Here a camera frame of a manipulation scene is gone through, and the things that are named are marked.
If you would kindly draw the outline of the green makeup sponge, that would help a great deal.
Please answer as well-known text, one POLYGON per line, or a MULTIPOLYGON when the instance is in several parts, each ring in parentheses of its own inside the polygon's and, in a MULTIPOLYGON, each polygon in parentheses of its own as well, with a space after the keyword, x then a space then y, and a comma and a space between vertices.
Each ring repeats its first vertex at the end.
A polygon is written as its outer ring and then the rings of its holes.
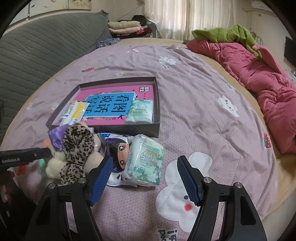
POLYGON ((43 175, 46 175, 46 168, 48 165, 48 161, 45 161, 44 159, 39 159, 38 160, 38 166, 39 170, 43 175))

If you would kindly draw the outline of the cartoon girl wipes pack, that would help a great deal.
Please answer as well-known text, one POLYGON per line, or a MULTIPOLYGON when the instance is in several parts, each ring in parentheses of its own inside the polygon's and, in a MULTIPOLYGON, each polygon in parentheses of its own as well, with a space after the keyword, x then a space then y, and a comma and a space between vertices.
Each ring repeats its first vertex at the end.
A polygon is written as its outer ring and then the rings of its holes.
POLYGON ((98 137, 105 146, 105 154, 113 159, 113 170, 107 181, 107 186, 117 188, 137 188, 135 183, 132 183, 123 177, 133 136, 117 133, 98 133, 98 137))

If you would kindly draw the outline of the white sheer curtain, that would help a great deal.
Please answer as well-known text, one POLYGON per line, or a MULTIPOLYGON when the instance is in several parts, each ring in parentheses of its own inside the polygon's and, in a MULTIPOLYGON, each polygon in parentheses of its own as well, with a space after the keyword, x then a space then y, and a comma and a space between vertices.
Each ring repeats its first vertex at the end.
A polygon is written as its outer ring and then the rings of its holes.
POLYGON ((192 31, 229 28, 236 21, 236 1, 145 1, 144 15, 156 25, 156 37, 191 40, 192 31))

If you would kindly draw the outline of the cream plush bunny purple bow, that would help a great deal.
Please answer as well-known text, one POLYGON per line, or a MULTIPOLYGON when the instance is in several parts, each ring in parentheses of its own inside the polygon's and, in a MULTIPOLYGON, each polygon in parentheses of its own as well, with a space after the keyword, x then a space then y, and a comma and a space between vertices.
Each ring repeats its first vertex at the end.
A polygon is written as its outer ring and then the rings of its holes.
POLYGON ((45 172, 62 185, 73 184, 98 167, 104 158, 102 142, 86 123, 62 125, 49 132, 52 153, 45 172))

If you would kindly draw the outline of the yellow white wipes pack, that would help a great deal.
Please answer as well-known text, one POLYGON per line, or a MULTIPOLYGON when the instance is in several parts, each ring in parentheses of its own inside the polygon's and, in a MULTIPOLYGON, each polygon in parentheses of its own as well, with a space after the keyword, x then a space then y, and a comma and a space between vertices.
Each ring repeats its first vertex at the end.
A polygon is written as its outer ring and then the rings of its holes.
POLYGON ((57 122, 57 125, 73 125, 81 121, 84 116, 86 109, 88 108, 88 102, 82 101, 71 101, 61 116, 60 120, 57 122))

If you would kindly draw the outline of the white air conditioner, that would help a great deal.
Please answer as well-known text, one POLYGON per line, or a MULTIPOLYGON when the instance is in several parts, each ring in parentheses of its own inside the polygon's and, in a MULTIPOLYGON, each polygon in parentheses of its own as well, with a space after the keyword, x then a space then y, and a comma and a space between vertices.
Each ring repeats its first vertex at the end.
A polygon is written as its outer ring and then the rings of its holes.
POLYGON ((275 16, 275 13, 262 1, 251 1, 252 9, 275 16))

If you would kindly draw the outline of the green blanket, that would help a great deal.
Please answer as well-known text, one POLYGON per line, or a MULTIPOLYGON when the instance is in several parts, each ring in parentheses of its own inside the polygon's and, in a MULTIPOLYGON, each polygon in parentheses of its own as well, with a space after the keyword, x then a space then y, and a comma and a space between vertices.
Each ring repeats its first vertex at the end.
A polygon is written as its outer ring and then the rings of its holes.
POLYGON ((229 29, 218 27, 209 30, 193 30, 192 35, 195 40, 208 40, 212 43, 240 43, 250 53, 256 57, 262 57, 259 51, 252 47, 257 45, 256 40, 247 28, 242 25, 234 24, 229 29))

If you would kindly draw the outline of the stack of folded clothes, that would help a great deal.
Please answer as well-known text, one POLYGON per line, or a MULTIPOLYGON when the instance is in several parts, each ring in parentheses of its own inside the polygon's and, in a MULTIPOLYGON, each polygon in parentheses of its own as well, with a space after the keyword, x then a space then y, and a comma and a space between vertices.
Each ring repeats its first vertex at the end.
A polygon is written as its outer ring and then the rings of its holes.
POLYGON ((131 20, 119 20, 108 22, 108 29, 113 38, 152 38, 152 29, 148 26, 148 20, 144 15, 135 15, 131 20))

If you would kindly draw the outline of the pink crumpled comforter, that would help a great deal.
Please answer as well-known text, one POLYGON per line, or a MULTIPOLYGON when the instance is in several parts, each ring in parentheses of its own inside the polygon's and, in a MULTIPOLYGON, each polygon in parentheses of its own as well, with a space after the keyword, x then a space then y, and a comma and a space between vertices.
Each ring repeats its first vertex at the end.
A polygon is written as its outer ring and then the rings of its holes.
POLYGON ((295 86, 264 46, 253 47, 261 53, 261 57, 256 57, 239 43, 191 40, 187 48, 215 59, 251 91, 279 151, 295 152, 295 86))

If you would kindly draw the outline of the blue patterned cloth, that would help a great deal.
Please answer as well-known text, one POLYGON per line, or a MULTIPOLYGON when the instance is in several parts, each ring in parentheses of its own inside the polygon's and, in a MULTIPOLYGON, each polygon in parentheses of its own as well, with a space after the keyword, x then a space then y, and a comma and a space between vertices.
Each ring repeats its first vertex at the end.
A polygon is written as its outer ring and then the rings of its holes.
POLYGON ((98 41, 95 44, 95 47, 96 47, 96 49, 98 49, 98 48, 107 47, 107 46, 117 44, 118 42, 120 42, 120 38, 108 38, 106 40, 98 41))

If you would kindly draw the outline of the green floral tissue pack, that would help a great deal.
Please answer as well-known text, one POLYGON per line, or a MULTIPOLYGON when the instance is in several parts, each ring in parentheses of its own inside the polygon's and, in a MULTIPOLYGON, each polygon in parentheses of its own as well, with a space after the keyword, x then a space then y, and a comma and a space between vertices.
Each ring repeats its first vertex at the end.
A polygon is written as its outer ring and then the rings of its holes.
POLYGON ((164 147, 143 134, 133 138, 123 179, 140 186, 158 186, 164 160, 164 147))
POLYGON ((134 100, 126 116, 125 123, 152 123, 153 100, 134 100))

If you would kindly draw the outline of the purple patterned bed quilt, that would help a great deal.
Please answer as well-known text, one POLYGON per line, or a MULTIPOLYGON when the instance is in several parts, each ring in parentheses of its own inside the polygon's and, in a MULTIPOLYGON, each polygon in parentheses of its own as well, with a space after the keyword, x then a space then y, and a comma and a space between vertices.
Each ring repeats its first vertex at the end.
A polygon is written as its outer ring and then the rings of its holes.
POLYGON ((185 201, 176 159, 190 163, 216 182, 241 182, 260 218, 276 197, 276 158, 267 131, 245 97, 195 53, 178 46, 110 46, 69 64, 48 80, 23 110, 2 142, 2 150, 38 147, 47 137, 52 105, 77 85, 131 77, 155 77, 164 147, 156 187, 106 187, 93 214, 104 240, 159 240, 167 230, 186 240, 198 212, 185 201))

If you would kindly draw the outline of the leopard print scrunchie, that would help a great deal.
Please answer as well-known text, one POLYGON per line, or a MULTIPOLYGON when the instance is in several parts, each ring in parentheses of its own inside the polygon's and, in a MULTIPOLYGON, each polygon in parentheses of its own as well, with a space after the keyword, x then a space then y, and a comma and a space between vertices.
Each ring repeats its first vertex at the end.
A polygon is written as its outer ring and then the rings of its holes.
POLYGON ((66 164, 60 171, 60 181, 69 185, 85 177, 85 162, 94 152, 94 135, 84 125, 75 123, 65 130, 62 147, 66 164))

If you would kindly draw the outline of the black television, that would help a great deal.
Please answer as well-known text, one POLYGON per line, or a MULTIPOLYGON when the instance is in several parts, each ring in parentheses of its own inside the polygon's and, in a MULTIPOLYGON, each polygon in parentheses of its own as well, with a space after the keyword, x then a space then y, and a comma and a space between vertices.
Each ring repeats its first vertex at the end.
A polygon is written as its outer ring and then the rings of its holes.
POLYGON ((292 64, 294 67, 296 65, 296 45, 295 41, 289 37, 285 37, 285 51, 284 57, 287 61, 292 64))

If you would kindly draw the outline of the peach makeup sponge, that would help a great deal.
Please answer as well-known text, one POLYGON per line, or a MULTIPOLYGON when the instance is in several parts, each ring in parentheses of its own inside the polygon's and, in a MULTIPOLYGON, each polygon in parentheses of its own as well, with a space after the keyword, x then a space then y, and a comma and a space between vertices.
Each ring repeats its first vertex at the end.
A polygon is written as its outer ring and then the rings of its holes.
POLYGON ((43 147, 43 148, 49 148, 49 147, 50 147, 50 144, 51 144, 51 141, 50 141, 50 139, 48 138, 48 139, 46 139, 46 140, 43 141, 43 143, 42 143, 42 147, 43 147))

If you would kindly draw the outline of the pink and blue book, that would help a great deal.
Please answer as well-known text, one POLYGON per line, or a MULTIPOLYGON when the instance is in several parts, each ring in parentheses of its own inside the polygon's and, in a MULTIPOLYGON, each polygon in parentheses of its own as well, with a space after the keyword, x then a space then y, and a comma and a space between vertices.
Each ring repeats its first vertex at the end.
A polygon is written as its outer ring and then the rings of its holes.
POLYGON ((144 84, 76 86, 50 116, 46 125, 58 126, 64 111, 71 101, 88 102, 81 121, 88 126, 123 125, 134 100, 154 100, 154 86, 144 84))

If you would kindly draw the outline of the dark shallow cardboard box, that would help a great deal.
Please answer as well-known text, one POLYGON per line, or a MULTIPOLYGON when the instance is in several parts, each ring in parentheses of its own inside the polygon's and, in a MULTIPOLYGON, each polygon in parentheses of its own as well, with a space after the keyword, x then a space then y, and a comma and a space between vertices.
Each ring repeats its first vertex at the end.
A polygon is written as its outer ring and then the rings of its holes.
POLYGON ((89 104, 82 116, 96 132, 123 133, 135 136, 144 134, 157 138, 160 129, 160 107, 157 79, 155 77, 130 77, 100 80, 77 85, 64 97, 46 122, 49 130, 58 122, 70 102, 89 104), (126 117, 134 100, 152 100, 151 123, 127 123, 126 117))

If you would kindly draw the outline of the wall painting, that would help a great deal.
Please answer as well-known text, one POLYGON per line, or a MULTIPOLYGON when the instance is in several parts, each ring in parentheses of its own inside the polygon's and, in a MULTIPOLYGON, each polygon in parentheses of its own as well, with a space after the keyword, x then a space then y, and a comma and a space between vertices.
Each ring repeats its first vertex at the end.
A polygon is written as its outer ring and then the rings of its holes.
POLYGON ((36 0, 30 2, 31 13, 45 13, 66 9, 92 9, 92 1, 89 0, 36 0))

